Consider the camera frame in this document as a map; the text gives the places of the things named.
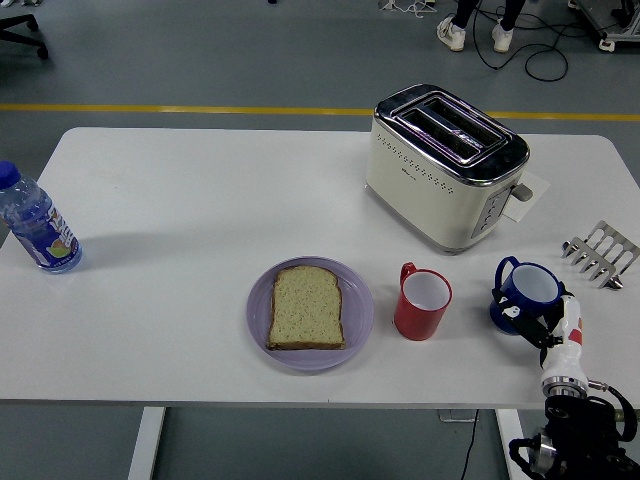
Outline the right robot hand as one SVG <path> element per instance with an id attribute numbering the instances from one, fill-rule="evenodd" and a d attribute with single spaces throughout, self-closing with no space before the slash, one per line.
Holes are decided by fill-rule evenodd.
<path id="1" fill-rule="evenodd" d="M 589 386 L 580 364 L 583 342 L 580 304 L 563 283 L 560 292 L 542 321 L 517 306 L 499 288 L 492 289 L 492 296 L 500 319 L 540 350 L 543 394 L 585 398 Z"/>

